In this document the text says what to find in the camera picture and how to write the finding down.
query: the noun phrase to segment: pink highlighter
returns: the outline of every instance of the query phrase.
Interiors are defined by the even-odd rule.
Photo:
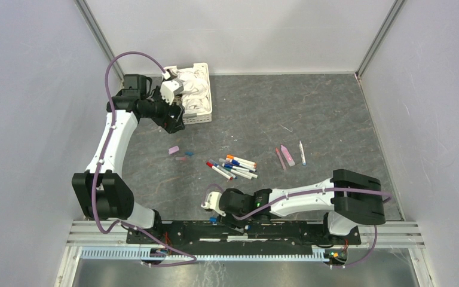
[[[282,154],[286,158],[286,161],[289,164],[289,166],[294,166],[295,165],[295,161],[293,160],[293,158],[289,154],[289,151],[287,151],[287,148],[285,146],[283,146],[283,145],[280,145],[280,150],[282,151]]]

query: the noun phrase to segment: metal frame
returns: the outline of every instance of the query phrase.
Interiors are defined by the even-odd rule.
[[[111,221],[103,221],[108,228]],[[350,246],[351,249],[367,249],[374,241],[374,228],[359,226],[362,244]],[[409,249],[416,277],[421,287],[434,286],[426,262],[425,244],[416,222],[389,221],[379,225],[376,248]],[[66,249],[62,259],[55,287],[71,287],[77,273],[80,259],[150,259],[149,251],[160,248],[160,245],[128,244],[127,231],[114,228],[109,234],[99,232],[94,221],[74,221],[69,232]],[[270,256],[200,256],[199,261],[325,261],[324,249],[313,246],[312,255],[270,255]],[[188,260],[180,255],[172,255],[165,260]]]
[[[393,24],[393,21],[397,17],[398,13],[403,7],[403,4],[405,3],[406,0],[395,0],[393,5],[391,6],[390,11],[388,12],[388,15],[386,15],[386,18],[384,19],[383,24],[381,25],[381,28],[377,32],[377,35],[375,35],[374,40],[372,41],[372,44],[365,54],[365,57],[363,57],[363,61],[358,67],[358,70],[356,71],[356,75],[358,77],[361,77],[363,73],[365,73],[365,70],[369,66],[370,61],[375,55],[375,52],[379,49],[379,46],[381,45],[384,37],[388,33],[388,30],[391,27],[391,24]]]
[[[101,50],[105,54],[106,58],[108,59],[108,62],[111,62],[115,58],[115,54],[112,51],[112,48],[110,47],[110,44],[108,44],[108,41],[106,40],[103,31],[97,24],[96,18],[94,18],[94,15],[90,11],[90,8],[85,0],[74,0],[78,9],[80,9],[80,13],[82,16],[84,16],[85,22],[87,22],[87,25],[89,29],[91,30],[92,34],[94,35],[94,38],[96,39],[97,43],[99,44],[99,47],[101,47]],[[124,72],[122,71],[121,66],[119,65],[118,62],[115,62],[113,65],[113,69],[115,71],[115,74],[121,81],[124,80]]]

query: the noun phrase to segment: marble pattern surface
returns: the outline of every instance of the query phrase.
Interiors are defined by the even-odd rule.
[[[354,75],[242,75],[210,78],[212,122],[188,125],[168,135],[141,119],[129,142],[123,178],[135,200],[162,219],[208,219],[201,201],[216,183],[252,194],[262,188],[293,188],[349,169],[381,180],[392,191],[383,154]],[[307,165],[301,164],[302,140]],[[296,166],[283,171],[275,148],[285,145]],[[177,154],[168,149],[178,145]],[[187,161],[176,161],[185,151]],[[258,179],[225,178],[206,166],[232,154],[258,163]],[[322,220],[324,212],[287,219]],[[397,204],[385,205],[388,220],[400,220]]]

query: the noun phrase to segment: white basket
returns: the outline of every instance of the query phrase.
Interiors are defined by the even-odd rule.
[[[197,123],[208,123],[212,121],[212,91],[210,89],[210,77],[209,77],[209,66],[207,63],[195,63],[192,66],[193,68],[204,69],[207,75],[205,79],[207,83],[209,83],[209,102],[210,102],[210,110],[204,112],[191,112],[185,111],[183,115],[183,123],[184,124],[197,124]],[[168,69],[176,69],[177,66],[169,66],[164,67],[165,70]]]

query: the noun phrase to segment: gray wall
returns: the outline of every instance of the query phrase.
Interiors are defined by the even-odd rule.
[[[211,74],[354,72],[393,0],[87,0],[114,52]],[[125,72],[158,74],[120,61]]]
[[[73,1],[0,0],[0,286],[54,283],[81,216],[71,176],[103,132],[106,65]]]
[[[408,1],[363,90],[438,286],[459,286],[459,2]]]

